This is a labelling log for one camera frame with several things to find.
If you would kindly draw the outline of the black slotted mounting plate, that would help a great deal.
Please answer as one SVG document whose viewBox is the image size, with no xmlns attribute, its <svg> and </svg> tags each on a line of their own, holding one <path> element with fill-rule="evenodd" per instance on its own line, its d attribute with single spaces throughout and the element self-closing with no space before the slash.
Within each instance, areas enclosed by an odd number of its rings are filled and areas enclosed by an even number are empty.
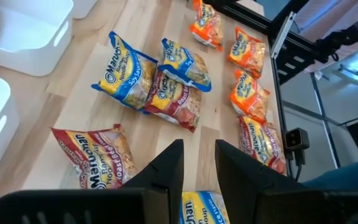
<svg viewBox="0 0 358 224">
<path fill-rule="evenodd" d="M 326 63 L 328 56 L 321 54 L 314 43 L 290 31 L 275 59 L 279 84 L 286 83 L 316 60 Z"/>
</svg>

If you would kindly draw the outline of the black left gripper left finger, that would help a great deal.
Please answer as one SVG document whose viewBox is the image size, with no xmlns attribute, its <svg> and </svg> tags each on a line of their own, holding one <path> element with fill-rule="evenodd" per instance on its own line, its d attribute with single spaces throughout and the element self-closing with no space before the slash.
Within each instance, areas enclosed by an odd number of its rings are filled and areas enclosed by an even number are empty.
<svg viewBox="0 0 358 224">
<path fill-rule="evenodd" d="M 123 185 L 136 199 L 124 210 L 124 223 L 179 224 L 183 179 L 184 145 L 176 139 Z"/>
</svg>

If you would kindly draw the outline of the black aluminium table frame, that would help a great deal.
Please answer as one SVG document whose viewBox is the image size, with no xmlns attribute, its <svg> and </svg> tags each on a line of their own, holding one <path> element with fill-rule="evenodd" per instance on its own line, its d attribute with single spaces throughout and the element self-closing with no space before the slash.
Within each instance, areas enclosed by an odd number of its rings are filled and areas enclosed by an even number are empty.
<svg viewBox="0 0 358 224">
<path fill-rule="evenodd" d="M 254 0 L 203 0 L 215 10 L 264 35 L 269 34 L 271 21 L 265 17 L 263 5 Z"/>
</svg>

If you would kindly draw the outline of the thin black stand pole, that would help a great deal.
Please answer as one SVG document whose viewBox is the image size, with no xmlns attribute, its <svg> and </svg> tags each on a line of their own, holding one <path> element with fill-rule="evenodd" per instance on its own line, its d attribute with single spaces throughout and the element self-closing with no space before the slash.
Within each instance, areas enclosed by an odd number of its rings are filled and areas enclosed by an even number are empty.
<svg viewBox="0 0 358 224">
<path fill-rule="evenodd" d="M 325 131 L 326 137 L 328 139 L 328 144 L 329 144 L 329 148 L 330 148 L 330 151 L 331 151 L 331 156 L 332 156 L 332 159 L 333 159 L 333 162 L 334 162 L 334 167 L 336 169 L 338 169 L 338 168 L 340 168 L 341 163 L 339 161 L 339 157 L 338 157 L 338 154 L 337 154 L 334 139 L 333 139 L 330 127 L 329 127 L 329 120 L 328 120 L 328 117 L 326 116 L 323 101 L 322 101 L 321 95 L 319 93 L 319 89 L 318 89 L 317 81 L 316 81 L 316 78 L 315 78 L 315 74 L 310 73 L 310 78 L 311 78 L 312 86 L 313 86 L 313 89 L 314 89 L 316 101 L 317 101 L 317 104 L 318 104 L 318 107 L 319 107 L 319 112 L 320 112 L 320 114 L 322 116 L 324 131 Z"/>
</svg>

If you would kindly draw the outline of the white flat bar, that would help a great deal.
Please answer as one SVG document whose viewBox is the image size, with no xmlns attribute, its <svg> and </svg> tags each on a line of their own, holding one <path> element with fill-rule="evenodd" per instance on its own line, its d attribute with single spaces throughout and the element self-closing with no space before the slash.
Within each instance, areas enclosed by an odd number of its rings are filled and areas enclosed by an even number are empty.
<svg viewBox="0 0 358 224">
<path fill-rule="evenodd" d="M 270 57 L 272 59 L 276 59 L 278 57 L 280 49 L 282 48 L 283 43 L 284 43 L 284 41 L 290 31 L 290 28 L 293 24 L 295 16 L 296 16 L 296 13 L 291 11 L 289 13 L 289 15 L 285 18 L 284 23 L 282 24 L 282 26 L 278 32 L 277 38 L 275 39 L 275 42 L 273 43 L 273 47 L 271 49 Z"/>
</svg>

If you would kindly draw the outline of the person's leg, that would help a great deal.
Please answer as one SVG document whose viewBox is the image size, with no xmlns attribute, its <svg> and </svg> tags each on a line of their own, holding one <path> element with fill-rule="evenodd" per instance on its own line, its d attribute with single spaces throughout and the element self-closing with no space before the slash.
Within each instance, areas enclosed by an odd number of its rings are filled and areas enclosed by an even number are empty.
<svg viewBox="0 0 358 224">
<path fill-rule="evenodd" d="M 314 189 L 358 190 L 358 162 L 325 172 L 302 184 Z"/>
</svg>

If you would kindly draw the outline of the red Maruchan ramen packet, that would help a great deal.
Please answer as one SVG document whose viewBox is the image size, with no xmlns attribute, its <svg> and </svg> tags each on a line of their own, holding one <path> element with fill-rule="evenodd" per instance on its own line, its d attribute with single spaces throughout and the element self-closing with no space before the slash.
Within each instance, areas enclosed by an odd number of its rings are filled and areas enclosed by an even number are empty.
<svg viewBox="0 0 358 224">
<path fill-rule="evenodd" d="M 274 125 L 261 124 L 246 116 L 238 118 L 240 150 L 278 173 L 287 175 L 282 140 Z"/>
<path fill-rule="evenodd" d="M 200 118 L 201 102 L 202 91 L 158 71 L 144 109 L 194 132 Z"/>
<path fill-rule="evenodd" d="M 96 131 L 51 131 L 73 163 L 82 189 L 116 189 L 138 173 L 121 124 Z"/>
</svg>

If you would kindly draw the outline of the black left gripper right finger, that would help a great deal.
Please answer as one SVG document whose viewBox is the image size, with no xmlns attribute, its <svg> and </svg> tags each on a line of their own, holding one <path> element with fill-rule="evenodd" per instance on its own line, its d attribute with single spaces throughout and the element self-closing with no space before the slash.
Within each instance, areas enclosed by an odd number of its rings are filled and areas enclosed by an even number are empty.
<svg viewBox="0 0 358 224">
<path fill-rule="evenodd" d="M 304 223 L 295 192 L 306 189 L 228 142 L 215 142 L 216 172 L 231 224 Z"/>
</svg>

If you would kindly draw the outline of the orange Maruchan ramen packet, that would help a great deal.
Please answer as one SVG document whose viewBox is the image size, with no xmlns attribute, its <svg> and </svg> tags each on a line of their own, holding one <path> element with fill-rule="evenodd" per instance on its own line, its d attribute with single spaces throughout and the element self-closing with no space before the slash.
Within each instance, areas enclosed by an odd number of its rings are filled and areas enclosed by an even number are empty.
<svg viewBox="0 0 358 224">
<path fill-rule="evenodd" d="M 236 84 L 230 94 L 234 110 L 239 115 L 265 123 L 270 92 L 247 71 L 236 70 L 234 76 Z"/>
<path fill-rule="evenodd" d="M 235 40 L 227 59 L 244 70 L 250 71 L 254 78 L 259 79 L 264 66 L 266 45 L 240 27 L 235 28 Z"/>
<path fill-rule="evenodd" d="M 202 44 L 222 51 L 222 19 L 212 5 L 203 0 L 193 0 L 193 9 L 197 11 L 194 23 L 190 26 L 193 37 Z"/>
</svg>

